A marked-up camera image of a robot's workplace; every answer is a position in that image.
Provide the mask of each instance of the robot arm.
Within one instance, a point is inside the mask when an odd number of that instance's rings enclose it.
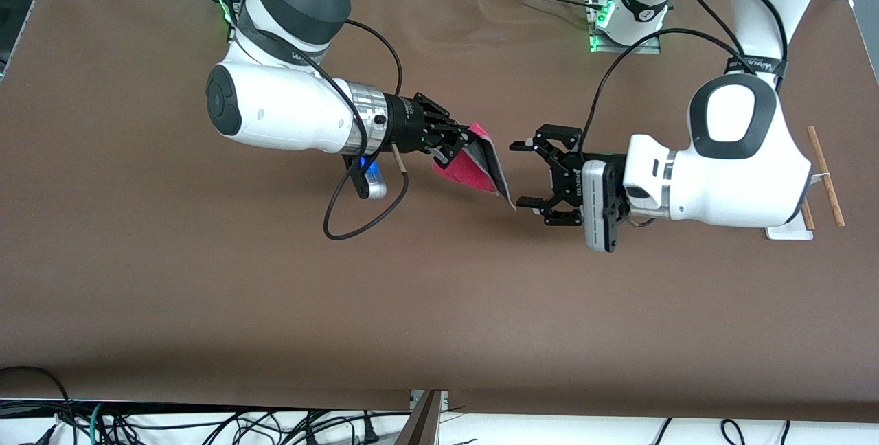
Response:
[[[352,156],[360,156],[363,139],[349,101],[363,122],[365,156],[396,145],[402,153],[433,153],[445,168],[477,138],[422,94],[403,98],[334,79],[345,100],[317,75],[312,63],[320,64],[345,25],[350,0],[223,1],[233,6],[227,14],[235,36],[208,78],[207,111],[216,129],[233,141],[339,153],[349,166]],[[383,182],[359,186],[364,176],[354,177],[361,198],[382,198]]]
[[[769,1],[789,38],[810,0]],[[787,45],[766,5],[733,0],[733,9],[735,35],[750,66],[777,65]],[[773,89],[775,77],[731,69],[703,85],[690,100],[687,150],[674,152],[650,136],[633,136],[624,178],[631,213],[757,228],[793,219],[809,185],[811,163],[788,131]],[[656,160],[668,175],[653,175]]]
[[[665,1],[613,0],[612,16],[597,26],[614,41],[634,45],[661,27]],[[671,150],[649,135],[633,135],[628,154],[615,156],[581,153],[574,145],[566,145],[574,151],[562,153],[536,139],[514,144],[512,150],[535,150],[553,168],[555,196],[549,201],[522,198],[519,204],[540,210],[550,225],[583,224],[594,251],[613,251],[616,228],[629,214],[757,228],[797,216],[811,163],[788,131],[775,86],[787,38],[810,0],[769,1],[781,17],[783,33],[763,1],[732,0],[735,35],[748,70],[758,72],[743,73],[744,66],[731,60],[727,73],[693,95],[687,111],[689,148]],[[559,141],[581,139],[578,129],[553,128],[567,131]],[[568,175],[577,175],[577,181],[566,183],[562,176]],[[576,193],[571,192],[574,186]],[[552,210],[561,201],[578,209],[562,217]]]

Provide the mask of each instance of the wooden stick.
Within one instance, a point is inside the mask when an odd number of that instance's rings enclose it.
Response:
[[[845,220],[842,218],[842,210],[839,209],[839,200],[836,197],[836,190],[833,189],[833,181],[830,179],[830,170],[827,169],[827,161],[825,160],[825,157],[823,157],[823,151],[821,151],[821,144],[819,143],[819,136],[815,132],[815,126],[809,126],[809,128],[806,128],[806,131],[809,133],[809,141],[811,141],[812,150],[815,151],[819,170],[822,174],[825,174],[821,177],[821,180],[825,185],[827,201],[830,202],[830,209],[833,213],[833,222],[836,223],[837,227],[844,227]]]
[[[809,208],[809,200],[803,202],[803,220],[806,223],[806,230],[815,230],[815,220],[812,219],[812,210]]]

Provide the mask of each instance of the brown table surface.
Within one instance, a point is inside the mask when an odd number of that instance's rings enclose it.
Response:
[[[666,25],[722,34],[674,1]],[[479,122],[514,195],[547,195],[546,163],[505,147],[582,125],[613,55],[590,53],[581,10],[352,7],[398,49],[404,94]],[[339,156],[234,144],[208,122],[224,34],[210,0],[37,1],[0,85],[0,364],[47,367],[75,398],[399,408],[408,389],[443,388],[469,411],[879,419],[879,89],[845,1],[813,0],[782,98],[809,156],[817,127],[848,226],[816,189],[812,242],[660,220],[622,229],[612,255],[444,181],[423,155],[406,157],[399,210],[330,242]],[[690,37],[662,48],[613,75],[589,150],[624,152],[638,132],[687,145],[690,95],[726,54]],[[396,77],[352,28],[324,66],[386,91]],[[333,228],[386,204],[349,189]]]

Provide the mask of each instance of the pink fabric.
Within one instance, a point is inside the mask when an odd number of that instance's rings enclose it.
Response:
[[[492,136],[489,136],[489,133],[480,128],[476,123],[470,126],[470,131],[479,135],[480,138],[486,139],[486,141],[492,141]],[[474,163],[473,159],[470,158],[470,155],[464,151],[461,151],[446,169],[437,166],[436,161],[434,161],[433,171],[452,182],[458,182],[479,191],[496,192],[492,178],[483,172]]]

